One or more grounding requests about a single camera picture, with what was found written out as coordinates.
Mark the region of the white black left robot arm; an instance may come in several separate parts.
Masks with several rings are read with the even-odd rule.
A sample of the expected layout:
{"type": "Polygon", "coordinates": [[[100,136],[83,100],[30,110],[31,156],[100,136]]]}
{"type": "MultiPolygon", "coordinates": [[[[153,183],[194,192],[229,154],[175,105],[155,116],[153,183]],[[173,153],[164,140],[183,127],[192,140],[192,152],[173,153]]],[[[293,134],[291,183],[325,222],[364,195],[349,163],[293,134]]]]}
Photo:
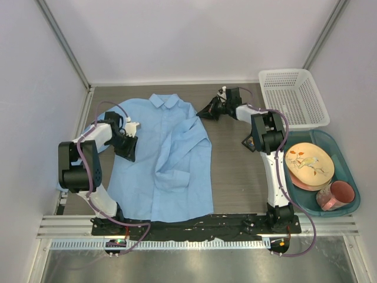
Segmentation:
{"type": "Polygon", "coordinates": [[[75,140],[58,145],[59,185],[83,198],[95,212],[93,225],[112,235],[121,234],[128,224],[102,184],[99,152],[103,146],[112,146],[116,156],[134,162],[139,127],[129,116],[108,111],[75,140]]]}

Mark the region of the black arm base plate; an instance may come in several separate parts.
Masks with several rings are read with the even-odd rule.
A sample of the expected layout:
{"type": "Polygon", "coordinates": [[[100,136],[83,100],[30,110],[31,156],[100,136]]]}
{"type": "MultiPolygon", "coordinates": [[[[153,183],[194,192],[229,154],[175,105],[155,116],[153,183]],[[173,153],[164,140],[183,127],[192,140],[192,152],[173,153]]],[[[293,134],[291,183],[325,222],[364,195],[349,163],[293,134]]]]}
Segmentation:
{"type": "MultiPolygon", "coordinates": [[[[136,224],[136,227],[125,228],[108,219],[92,218],[91,234],[93,236],[129,236],[132,241],[142,237],[147,230],[141,226],[143,221],[125,219],[124,222],[136,224]]],[[[262,235],[300,234],[299,218],[294,216],[287,228],[272,229],[266,215],[250,214],[211,214],[184,222],[151,222],[145,241],[202,242],[216,238],[230,241],[251,241],[262,235]]]]}

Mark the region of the light blue button shirt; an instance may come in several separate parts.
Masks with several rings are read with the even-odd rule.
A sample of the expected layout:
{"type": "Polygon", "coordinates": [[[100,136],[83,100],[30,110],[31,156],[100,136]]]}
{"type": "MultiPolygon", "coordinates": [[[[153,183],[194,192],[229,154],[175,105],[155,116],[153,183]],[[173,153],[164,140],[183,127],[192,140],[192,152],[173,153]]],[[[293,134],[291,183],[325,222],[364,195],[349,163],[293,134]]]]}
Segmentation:
{"type": "Polygon", "coordinates": [[[141,123],[135,162],[116,156],[112,146],[99,152],[102,184],[124,218],[174,223],[213,213],[211,141],[190,103],[177,94],[153,94],[108,111],[141,123]]]}

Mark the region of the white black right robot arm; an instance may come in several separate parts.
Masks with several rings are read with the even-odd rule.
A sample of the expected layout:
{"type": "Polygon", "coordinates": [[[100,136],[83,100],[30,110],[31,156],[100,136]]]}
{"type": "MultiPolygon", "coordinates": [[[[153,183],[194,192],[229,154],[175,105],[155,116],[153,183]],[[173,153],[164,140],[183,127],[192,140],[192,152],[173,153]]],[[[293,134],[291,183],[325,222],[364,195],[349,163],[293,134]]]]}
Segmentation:
{"type": "Polygon", "coordinates": [[[286,121],[277,110],[268,110],[244,103],[240,88],[222,87],[211,101],[197,113],[201,119],[218,120],[228,115],[251,125],[250,134],[242,145],[251,152],[259,152],[267,178],[266,226],[274,233],[285,233],[294,219],[293,203],[286,192],[283,165],[287,132],[286,121]]]}

